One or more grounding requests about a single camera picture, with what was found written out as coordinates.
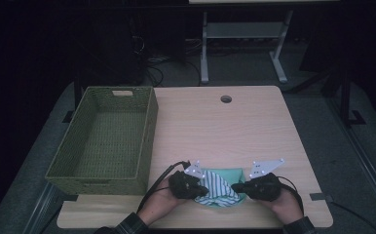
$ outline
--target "human hand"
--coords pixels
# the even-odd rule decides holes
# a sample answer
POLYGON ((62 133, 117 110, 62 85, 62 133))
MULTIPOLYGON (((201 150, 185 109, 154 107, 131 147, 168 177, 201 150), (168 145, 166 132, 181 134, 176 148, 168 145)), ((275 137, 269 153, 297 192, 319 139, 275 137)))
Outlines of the human hand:
POLYGON ((297 200, 290 191, 284 188, 282 188, 280 197, 273 202, 261 200, 257 201, 276 214, 279 221, 281 221, 284 225, 303 217, 303 212, 301 211, 297 200))
POLYGON ((187 201, 185 199, 177 199, 173 196, 169 189, 169 177, 165 178, 158 185, 157 190, 148 198, 143 208, 137 213, 148 226, 187 201))

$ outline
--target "dark sleeve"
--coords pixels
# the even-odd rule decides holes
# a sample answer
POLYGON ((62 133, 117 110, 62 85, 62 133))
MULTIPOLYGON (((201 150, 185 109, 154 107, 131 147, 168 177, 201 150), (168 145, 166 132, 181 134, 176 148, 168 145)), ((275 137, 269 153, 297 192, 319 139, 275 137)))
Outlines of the dark sleeve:
POLYGON ((138 234, 148 226, 135 213, 131 213, 115 228, 101 227, 94 234, 138 234))
POLYGON ((283 227, 284 234, 317 234, 308 217, 303 217, 283 227))

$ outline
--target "striped cloth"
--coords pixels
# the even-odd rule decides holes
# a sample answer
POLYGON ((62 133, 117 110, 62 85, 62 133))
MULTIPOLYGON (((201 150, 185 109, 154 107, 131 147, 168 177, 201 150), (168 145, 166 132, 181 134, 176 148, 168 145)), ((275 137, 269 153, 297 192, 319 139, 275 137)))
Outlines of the striped cloth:
POLYGON ((209 207, 232 207, 245 198, 244 194, 236 193, 231 184, 244 182, 242 169, 203 170, 206 177, 200 180, 200 185, 209 192, 204 197, 197 197, 196 202, 209 207))

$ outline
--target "wicker basket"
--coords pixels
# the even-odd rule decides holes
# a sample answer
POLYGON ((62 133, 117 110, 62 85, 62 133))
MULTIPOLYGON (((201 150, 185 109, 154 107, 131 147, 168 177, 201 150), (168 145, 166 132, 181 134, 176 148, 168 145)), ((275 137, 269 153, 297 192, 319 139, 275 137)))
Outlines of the wicker basket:
POLYGON ((145 194, 157 114, 151 87, 88 87, 46 179, 67 194, 145 194))

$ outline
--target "gray carpet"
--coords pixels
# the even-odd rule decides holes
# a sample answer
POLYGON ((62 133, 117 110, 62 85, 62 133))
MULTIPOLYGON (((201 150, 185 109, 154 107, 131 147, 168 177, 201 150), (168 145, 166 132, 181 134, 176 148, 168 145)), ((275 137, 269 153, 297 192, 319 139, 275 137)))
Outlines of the gray carpet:
MULTIPOLYGON (((224 57, 209 57, 209 86, 275 85, 287 90, 305 81, 314 73, 299 71, 305 45, 289 44, 284 47, 281 61, 289 82, 281 84, 269 61, 271 45, 254 44, 252 48, 241 49, 224 57)), ((199 56, 188 58, 199 69, 199 56)), ((166 62, 155 67, 164 73, 162 86, 197 86, 199 76, 188 63, 166 62)), ((159 72, 150 69, 159 77, 159 72)), ((301 137, 310 162, 313 166, 321 190, 332 196, 334 201, 376 225, 376 194, 360 165, 357 152, 349 141, 346 130, 332 109, 333 99, 320 95, 322 82, 319 82, 298 95, 284 95, 297 131, 301 137)), ((55 105, 48 122, 32 146, 18 177, 0 206, 0 233, 23 233, 26 225, 39 230, 52 218, 63 200, 74 197, 64 195, 54 187, 49 187, 44 175, 61 142, 67 124, 62 120, 69 110, 73 110, 74 96, 72 85, 68 86, 55 105), (50 203, 39 204, 43 190, 49 189, 50 203)), ((367 96, 354 86, 352 108, 365 118, 367 125, 354 126, 365 151, 372 156, 376 167, 376 112, 367 96)), ((329 205, 334 218, 330 228, 320 229, 319 233, 375 233, 373 229, 354 215, 329 205)), ((56 226, 54 218, 45 233, 92 233, 93 230, 62 230, 56 226)))

